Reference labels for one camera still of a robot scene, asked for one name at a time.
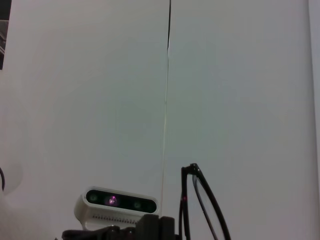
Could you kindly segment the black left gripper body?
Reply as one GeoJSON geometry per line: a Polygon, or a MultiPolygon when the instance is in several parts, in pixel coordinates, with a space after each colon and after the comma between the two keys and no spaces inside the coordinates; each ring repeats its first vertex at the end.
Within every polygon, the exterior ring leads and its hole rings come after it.
{"type": "Polygon", "coordinates": [[[116,225],[103,227],[97,230],[65,230],[63,240],[135,240],[136,228],[120,228],[116,225]]]}

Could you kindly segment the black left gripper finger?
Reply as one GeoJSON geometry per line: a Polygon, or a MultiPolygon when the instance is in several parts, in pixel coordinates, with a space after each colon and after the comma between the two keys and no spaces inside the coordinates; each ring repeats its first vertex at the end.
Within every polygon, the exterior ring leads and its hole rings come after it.
{"type": "Polygon", "coordinates": [[[159,216],[144,215],[136,224],[137,240],[157,240],[159,238],[159,216]]]}
{"type": "Polygon", "coordinates": [[[175,219],[168,216],[163,216],[160,219],[160,239],[175,240],[175,219]]]}

